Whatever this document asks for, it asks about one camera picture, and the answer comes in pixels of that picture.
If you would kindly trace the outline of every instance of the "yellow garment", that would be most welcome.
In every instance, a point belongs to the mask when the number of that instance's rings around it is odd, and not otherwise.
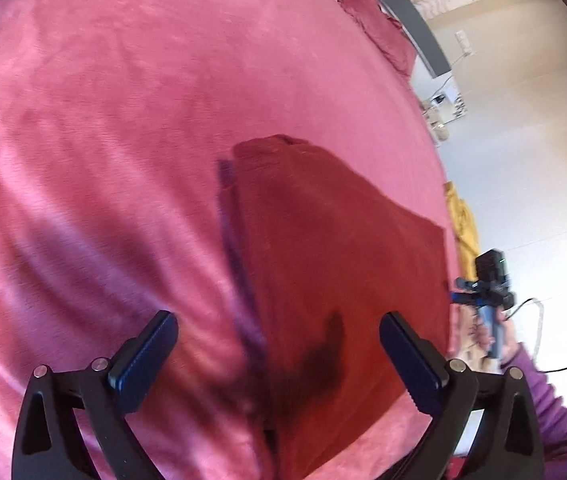
[[[461,272],[466,280],[477,280],[475,258],[479,256],[479,234],[475,219],[465,200],[459,198],[452,182],[444,185],[445,199],[452,219],[454,233],[457,238],[457,252]]]

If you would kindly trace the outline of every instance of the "bed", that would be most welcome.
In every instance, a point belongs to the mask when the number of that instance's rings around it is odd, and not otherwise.
[[[454,278],[417,100],[336,1],[0,0],[0,479],[33,367],[110,355],[160,308],[182,331],[130,419],[149,456],[167,479],[272,478],[218,168],[273,134],[443,227]],[[404,396],[311,477],[374,478],[427,423]]]

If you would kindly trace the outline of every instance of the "purple sleeve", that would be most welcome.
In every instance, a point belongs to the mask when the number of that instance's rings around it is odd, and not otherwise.
[[[555,396],[554,387],[535,368],[523,345],[504,368],[512,366],[521,368],[531,390],[546,457],[546,478],[567,479],[567,408],[563,399]]]

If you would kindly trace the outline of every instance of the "silver bolt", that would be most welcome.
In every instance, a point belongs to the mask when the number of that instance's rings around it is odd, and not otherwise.
[[[510,377],[518,381],[523,378],[523,372],[517,367],[512,367],[510,368]]]
[[[463,372],[466,369],[466,364],[461,359],[453,359],[450,361],[450,369],[454,372]]]
[[[37,368],[35,368],[35,370],[33,371],[33,375],[37,378],[40,379],[42,378],[44,375],[46,375],[48,373],[48,367],[46,365],[39,365]]]
[[[106,359],[105,357],[98,357],[90,363],[90,367],[96,372],[105,370],[106,368],[108,368],[108,359]]]

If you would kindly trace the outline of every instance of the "wall outlet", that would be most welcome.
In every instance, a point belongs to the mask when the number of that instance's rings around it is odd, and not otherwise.
[[[475,51],[470,46],[470,40],[468,39],[468,34],[466,34],[465,30],[460,30],[455,33],[457,37],[457,41],[459,41],[459,46],[461,47],[461,51],[463,52],[464,56],[472,56]]]

